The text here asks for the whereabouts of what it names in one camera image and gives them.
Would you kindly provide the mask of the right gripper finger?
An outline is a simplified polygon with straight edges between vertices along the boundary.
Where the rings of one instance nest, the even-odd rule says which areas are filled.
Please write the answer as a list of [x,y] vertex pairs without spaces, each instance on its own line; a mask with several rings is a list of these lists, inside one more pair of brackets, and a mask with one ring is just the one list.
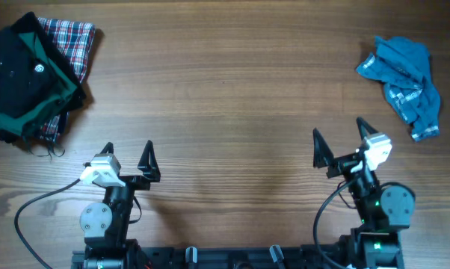
[[356,119],[356,122],[361,140],[364,140],[365,137],[368,137],[369,135],[374,135],[378,133],[378,130],[369,125],[362,117],[358,117]]
[[321,132],[317,128],[314,128],[312,130],[312,135],[314,145],[313,167],[323,168],[333,165],[335,163],[334,154],[327,145],[327,142]]

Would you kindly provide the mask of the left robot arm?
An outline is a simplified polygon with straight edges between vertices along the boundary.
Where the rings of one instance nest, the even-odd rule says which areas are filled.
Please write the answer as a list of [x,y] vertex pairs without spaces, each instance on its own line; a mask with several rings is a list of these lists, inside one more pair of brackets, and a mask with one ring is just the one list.
[[101,202],[88,205],[80,216],[85,250],[73,254],[72,268],[152,268],[151,259],[138,241],[128,239],[132,208],[138,202],[136,191],[148,191],[153,182],[159,182],[158,167],[152,141],[147,141],[138,162],[140,175],[120,175],[121,165],[114,155],[114,145],[105,148],[86,163],[80,180],[105,189]]

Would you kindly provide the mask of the black shirt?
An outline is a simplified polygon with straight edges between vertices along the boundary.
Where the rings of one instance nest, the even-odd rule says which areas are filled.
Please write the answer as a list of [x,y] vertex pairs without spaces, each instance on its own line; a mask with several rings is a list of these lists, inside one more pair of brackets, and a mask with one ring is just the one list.
[[54,70],[9,27],[0,30],[0,112],[21,117],[52,94]]

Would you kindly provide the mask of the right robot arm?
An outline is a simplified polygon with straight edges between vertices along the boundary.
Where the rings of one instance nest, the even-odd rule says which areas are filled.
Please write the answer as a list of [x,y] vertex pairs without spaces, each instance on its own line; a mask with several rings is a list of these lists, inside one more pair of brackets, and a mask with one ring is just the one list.
[[[399,182],[380,183],[375,171],[388,159],[392,141],[362,117],[356,123],[361,144],[339,157],[318,129],[312,131],[313,166],[327,168],[329,179],[343,178],[316,213],[312,227],[315,251],[323,268],[403,268],[400,233],[410,228],[416,193]],[[351,208],[357,211],[360,226],[325,250],[318,239],[318,225],[325,209],[343,191],[351,195]]]

